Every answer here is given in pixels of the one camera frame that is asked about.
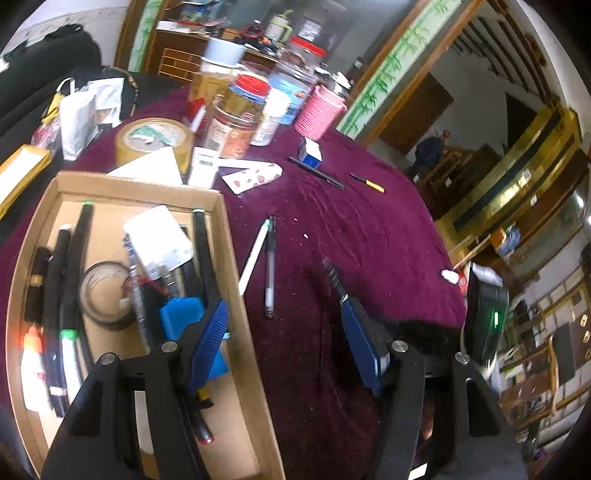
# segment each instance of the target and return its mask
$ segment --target yellow and black pen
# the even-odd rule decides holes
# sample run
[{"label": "yellow and black pen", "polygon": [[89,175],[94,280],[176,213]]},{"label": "yellow and black pen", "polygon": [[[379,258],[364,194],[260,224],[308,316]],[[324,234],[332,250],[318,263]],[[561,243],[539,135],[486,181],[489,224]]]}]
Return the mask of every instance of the yellow and black pen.
[{"label": "yellow and black pen", "polygon": [[368,187],[371,187],[371,188],[373,188],[374,190],[377,190],[380,193],[386,193],[386,190],[384,189],[384,187],[382,187],[381,185],[378,185],[377,183],[372,182],[371,180],[368,180],[368,179],[365,179],[363,177],[360,177],[359,175],[355,175],[355,173],[350,173],[349,175],[351,175],[355,180],[362,181]]}]

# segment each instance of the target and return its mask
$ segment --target pink basket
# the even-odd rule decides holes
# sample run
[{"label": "pink basket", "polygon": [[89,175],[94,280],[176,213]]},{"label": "pink basket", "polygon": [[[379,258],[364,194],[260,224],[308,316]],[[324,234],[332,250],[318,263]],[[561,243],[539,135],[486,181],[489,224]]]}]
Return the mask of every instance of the pink basket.
[{"label": "pink basket", "polygon": [[317,85],[294,125],[306,138],[319,140],[341,111],[347,110],[345,101],[322,85]]}]

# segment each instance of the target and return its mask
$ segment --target packing tape roll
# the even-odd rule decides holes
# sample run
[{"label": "packing tape roll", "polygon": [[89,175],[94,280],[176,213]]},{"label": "packing tape roll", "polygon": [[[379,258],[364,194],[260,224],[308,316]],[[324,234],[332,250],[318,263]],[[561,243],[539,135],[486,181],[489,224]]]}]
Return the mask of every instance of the packing tape roll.
[{"label": "packing tape roll", "polygon": [[115,164],[120,167],[155,150],[172,147],[181,175],[193,153],[193,132],[168,118],[142,118],[125,125],[115,137]]}]

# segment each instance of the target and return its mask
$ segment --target metal screw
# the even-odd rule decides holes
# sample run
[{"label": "metal screw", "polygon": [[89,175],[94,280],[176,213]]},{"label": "metal screw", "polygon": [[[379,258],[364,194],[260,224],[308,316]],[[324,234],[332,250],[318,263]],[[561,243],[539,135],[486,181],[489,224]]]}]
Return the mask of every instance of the metal screw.
[{"label": "metal screw", "polygon": [[174,352],[178,347],[177,342],[173,341],[173,340],[168,340],[167,342],[164,342],[162,344],[162,346],[160,347],[160,349],[164,352],[164,353],[171,353]]},{"label": "metal screw", "polygon": [[391,345],[392,350],[398,353],[404,353],[406,352],[406,350],[408,350],[408,345],[406,344],[406,342],[403,342],[402,340],[394,340]]},{"label": "metal screw", "polygon": [[114,353],[106,353],[100,357],[100,363],[103,365],[110,365],[115,361],[115,354]]},{"label": "metal screw", "polygon": [[461,363],[462,365],[466,365],[470,361],[470,356],[464,352],[457,352],[455,357],[456,361]]}]

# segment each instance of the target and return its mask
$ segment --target barcode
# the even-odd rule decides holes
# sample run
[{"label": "barcode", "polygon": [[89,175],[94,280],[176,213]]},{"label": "barcode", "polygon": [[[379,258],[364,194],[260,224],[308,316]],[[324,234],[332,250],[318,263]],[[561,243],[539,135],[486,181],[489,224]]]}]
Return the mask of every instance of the barcode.
[{"label": "barcode", "polygon": [[222,145],[217,143],[215,140],[209,138],[207,140],[207,144],[205,145],[205,148],[209,148],[210,150],[215,150],[216,152],[219,152],[221,149]]}]

